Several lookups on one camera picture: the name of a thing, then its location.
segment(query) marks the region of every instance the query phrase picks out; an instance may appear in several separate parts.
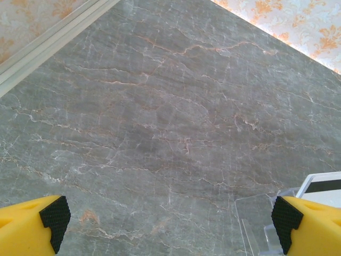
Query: wall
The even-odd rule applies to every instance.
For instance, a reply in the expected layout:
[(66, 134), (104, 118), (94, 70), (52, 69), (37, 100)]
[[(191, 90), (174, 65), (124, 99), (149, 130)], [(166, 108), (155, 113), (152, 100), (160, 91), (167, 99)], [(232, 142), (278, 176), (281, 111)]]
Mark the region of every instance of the wall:
[(341, 74), (340, 0), (212, 0)]
[(0, 64), (87, 0), (0, 0)]

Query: black rubber pad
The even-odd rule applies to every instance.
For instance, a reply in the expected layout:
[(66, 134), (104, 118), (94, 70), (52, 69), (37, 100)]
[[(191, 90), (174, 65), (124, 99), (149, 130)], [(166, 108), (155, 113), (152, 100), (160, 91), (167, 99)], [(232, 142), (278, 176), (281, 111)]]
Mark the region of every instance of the black rubber pad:
[(278, 196), (271, 218), (283, 248), (283, 253), (287, 255), (292, 243), (291, 231), (298, 229), (303, 213), (285, 201), (281, 196)]
[(51, 245), (57, 254), (63, 241), (66, 228), (70, 222), (71, 213), (65, 196), (59, 197), (45, 209), (39, 212), (45, 228), (51, 229)]

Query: marble tile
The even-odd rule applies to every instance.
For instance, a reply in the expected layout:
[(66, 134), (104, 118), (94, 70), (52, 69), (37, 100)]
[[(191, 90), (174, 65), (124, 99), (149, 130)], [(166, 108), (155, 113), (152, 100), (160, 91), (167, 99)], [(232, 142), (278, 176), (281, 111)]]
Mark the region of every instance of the marble tile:
[(0, 99), (0, 206), (66, 195), (60, 255), (245, 255), (236, 199), (340, 170), (340, 86), (210, 1), (121, 1)]

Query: white trim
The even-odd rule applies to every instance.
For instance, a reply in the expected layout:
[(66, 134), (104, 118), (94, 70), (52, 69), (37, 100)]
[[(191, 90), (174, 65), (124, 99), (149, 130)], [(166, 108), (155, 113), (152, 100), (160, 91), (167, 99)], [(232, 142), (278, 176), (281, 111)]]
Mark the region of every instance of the white trim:
[(89, 0), (0, 65), (0, 98), (119, 0)]

